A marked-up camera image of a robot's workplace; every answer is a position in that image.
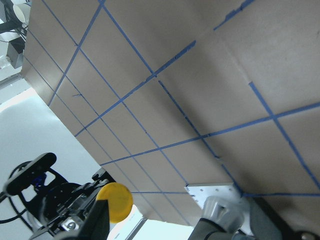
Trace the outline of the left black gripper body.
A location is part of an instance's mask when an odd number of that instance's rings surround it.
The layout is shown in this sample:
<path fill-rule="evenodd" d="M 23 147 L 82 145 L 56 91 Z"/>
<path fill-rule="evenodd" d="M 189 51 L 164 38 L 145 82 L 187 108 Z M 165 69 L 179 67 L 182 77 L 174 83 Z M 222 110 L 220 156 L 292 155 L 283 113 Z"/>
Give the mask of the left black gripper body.
<path fill-rule="evenodd" d="M 55 178 L 48 184 L 41 177 L 35 181 L 37 196 L 40 198 L 33 217 L 40 222 L 34 230 L 32 240 L 75 240 L 86 221 L 100 189 L 115 182 L 112 176 L 100 168 L 92 182 L 83 185 L 68 182 L 59 173 L 50 169 Z"/>

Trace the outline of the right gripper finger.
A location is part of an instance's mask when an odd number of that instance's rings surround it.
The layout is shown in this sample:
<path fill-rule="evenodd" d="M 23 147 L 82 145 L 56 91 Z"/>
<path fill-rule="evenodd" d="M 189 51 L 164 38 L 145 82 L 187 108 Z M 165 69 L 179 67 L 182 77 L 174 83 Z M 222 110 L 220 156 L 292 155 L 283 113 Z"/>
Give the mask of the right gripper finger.
<path fill-rule="evenodd" d="M 106 240 L 110 232 L 109 204 L 107 200 L 96 200 L 76 240 Z"/>

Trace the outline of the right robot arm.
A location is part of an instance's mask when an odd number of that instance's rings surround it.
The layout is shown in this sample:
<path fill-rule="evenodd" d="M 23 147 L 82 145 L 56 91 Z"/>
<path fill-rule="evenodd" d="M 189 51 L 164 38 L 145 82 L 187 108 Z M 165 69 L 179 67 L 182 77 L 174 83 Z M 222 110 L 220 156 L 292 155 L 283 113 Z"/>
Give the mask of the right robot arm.
<path fill-rule="evenodd" d="M 76 240 L 105 240 L 109 223 L 120 222 L 132 209 L 129 197 L 112 199 L 98 197 L 90 214 L 74 237 Z M 210 196 L 204 202 L 202 216 L 194 227 L 191 240 L 318 240 L 308 230 L 293 230 L 263 199 L 248 199 L 249 227 L 253 235 L 238 233 L 245 222 L 243 213 L 232 203 Z"/>

